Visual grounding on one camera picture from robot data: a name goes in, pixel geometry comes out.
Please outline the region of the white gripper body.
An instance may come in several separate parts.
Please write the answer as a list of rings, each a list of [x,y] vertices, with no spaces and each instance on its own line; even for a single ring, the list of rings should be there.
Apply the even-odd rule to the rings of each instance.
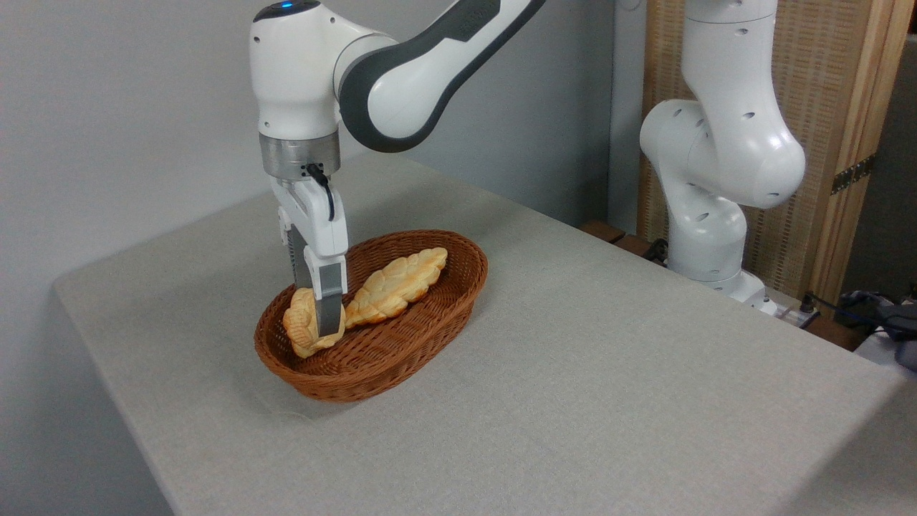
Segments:
[[[300,181],[273,179],[279,205],[300,231],[307,247],[321,257],[345,255],[348,249],[346,216],[342,199],[330,183],[313,178]]]

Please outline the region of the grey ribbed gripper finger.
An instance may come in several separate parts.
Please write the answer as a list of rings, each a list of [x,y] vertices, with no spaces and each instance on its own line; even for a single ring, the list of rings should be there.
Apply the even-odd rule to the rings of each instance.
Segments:
[[[289,218],[284,208],[278,208],[279,225],[281,225],[282,238],[288,248],[289,261],[294,271],[294,281],[298,288],[312,288],[312,278],[304,250],[307,242],[302,238],[300,231]]]
[[[347,294],[347,265],[343,254],[317,256],[310,247],[304,248],[304,286],[315,297],[317,331],[323,338],[340,331],[342,297]]]

